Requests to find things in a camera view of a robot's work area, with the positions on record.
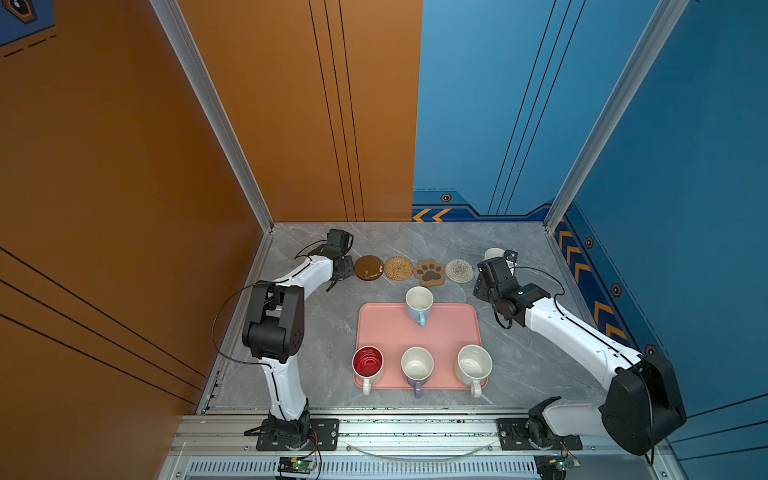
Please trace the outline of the multicolour woven round coaster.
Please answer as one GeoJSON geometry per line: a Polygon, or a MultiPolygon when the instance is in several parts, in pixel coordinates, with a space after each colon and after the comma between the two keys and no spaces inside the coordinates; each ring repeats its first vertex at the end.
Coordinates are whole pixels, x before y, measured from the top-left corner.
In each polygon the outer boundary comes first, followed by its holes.
{"type": "Polygon", "coordinates": [[[474,278],[473,266],[463,259],[454,259],[445,265],[446,277],[458,284],[466,284],[474,278]]]}

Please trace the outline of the glossy round wooden coaster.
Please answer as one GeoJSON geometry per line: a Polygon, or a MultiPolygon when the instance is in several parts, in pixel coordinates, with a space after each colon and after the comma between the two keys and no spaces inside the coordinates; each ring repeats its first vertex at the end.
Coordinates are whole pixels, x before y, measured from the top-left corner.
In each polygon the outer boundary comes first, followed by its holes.
{"type": "Polygon", "coordinates": [[[384,262],[374,255],[362,256],[354,264],[355,275],[364,281],[376,280],[382,276],[383,272],[384,262]]]}

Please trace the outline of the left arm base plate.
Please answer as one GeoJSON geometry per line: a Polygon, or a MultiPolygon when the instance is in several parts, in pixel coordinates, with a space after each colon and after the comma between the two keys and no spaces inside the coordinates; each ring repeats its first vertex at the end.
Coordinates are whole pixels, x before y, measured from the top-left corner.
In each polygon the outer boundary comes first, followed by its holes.
{"type": "Polygon", "coordinates": [[[258,451],[310,451],[318,442],[322,452],[335,451],[339,439],[338,418],[309,418],[306,422],[288,422],[271,418],[260,428],[256,449],[258,451]]]}

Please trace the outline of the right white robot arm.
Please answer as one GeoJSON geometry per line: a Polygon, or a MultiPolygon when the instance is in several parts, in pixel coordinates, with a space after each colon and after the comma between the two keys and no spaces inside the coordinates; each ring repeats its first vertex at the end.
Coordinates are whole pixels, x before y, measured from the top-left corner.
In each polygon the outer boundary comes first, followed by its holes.
{"type": "Polygon", "coordinates": [[[564,403],[553,396],[532,407],[525,426],[530,443],[551,449],[570,436],[599,436],[636,456],[652,453],[688,419],[673,364],[659,352],[641,353],[609,338],[542,287],[521,284],[513,254],[478,264],[474,296],[491,305],[502,328],[519,324],[546,338],[606,391],[597,402],[564,403]]]}

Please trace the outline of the woven rattan round coaster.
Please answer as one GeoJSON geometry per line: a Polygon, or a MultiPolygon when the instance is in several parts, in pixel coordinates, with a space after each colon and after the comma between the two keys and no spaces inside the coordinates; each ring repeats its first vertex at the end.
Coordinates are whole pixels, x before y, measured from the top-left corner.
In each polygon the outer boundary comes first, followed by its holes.
{"type": "Polygon", "coordinates": [[[384,263],[384,274],[393,281],[404,281],[413,274],[412,262],[404,257],[392,257],[384,263]]]}

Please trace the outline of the light blue mug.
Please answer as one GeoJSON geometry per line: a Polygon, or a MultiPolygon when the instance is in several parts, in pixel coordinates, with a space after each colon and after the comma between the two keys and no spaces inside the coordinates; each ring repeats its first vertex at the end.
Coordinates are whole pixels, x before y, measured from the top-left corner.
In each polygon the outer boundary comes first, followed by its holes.
{"type": "Polygon", "coordinates": [[[434,297],[431,291],[423,286],[409,289],[405,296],[408,317],[420,327],[426,325],[426,319],[431,313],[434,297]]]}

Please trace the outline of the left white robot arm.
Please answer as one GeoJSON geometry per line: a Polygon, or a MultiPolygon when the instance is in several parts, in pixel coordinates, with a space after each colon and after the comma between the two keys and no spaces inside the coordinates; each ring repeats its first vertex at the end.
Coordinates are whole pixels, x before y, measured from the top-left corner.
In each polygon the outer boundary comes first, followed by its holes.
{"type": "Polygon", "coordinates": [[[265,376],[270,408],[256,434],[266,444],[299,449],[310,441],[308,398],[296,355],[305,334],[305,300],[323,284],[333,288],[354,275],[354,236],[331,229],[298,266],[250,287],[241,341],[265,376]]]}

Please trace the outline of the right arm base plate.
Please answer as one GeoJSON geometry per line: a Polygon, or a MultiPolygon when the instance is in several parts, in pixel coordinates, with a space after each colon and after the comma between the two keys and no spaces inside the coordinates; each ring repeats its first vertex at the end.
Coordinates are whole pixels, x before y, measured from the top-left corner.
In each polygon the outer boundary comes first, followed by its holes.
{"type": "Polygon", "coordinates": [[[542,420],[536,418],[499,418],[496,425],[503,450],[583,449],[579,436],[557,436],[542,420]]]}

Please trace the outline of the cork paw print coaster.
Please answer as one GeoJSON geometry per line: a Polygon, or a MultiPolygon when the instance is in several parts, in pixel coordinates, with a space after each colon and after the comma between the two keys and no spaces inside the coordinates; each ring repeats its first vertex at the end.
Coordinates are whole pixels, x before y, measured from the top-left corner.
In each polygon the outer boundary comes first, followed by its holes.
{"type": "Polygon", "coordinates": [[[414,267],[413,275],[425,288],[441,286],[446,281],[445,266],[435,259],[420,260],[414,267]]]}

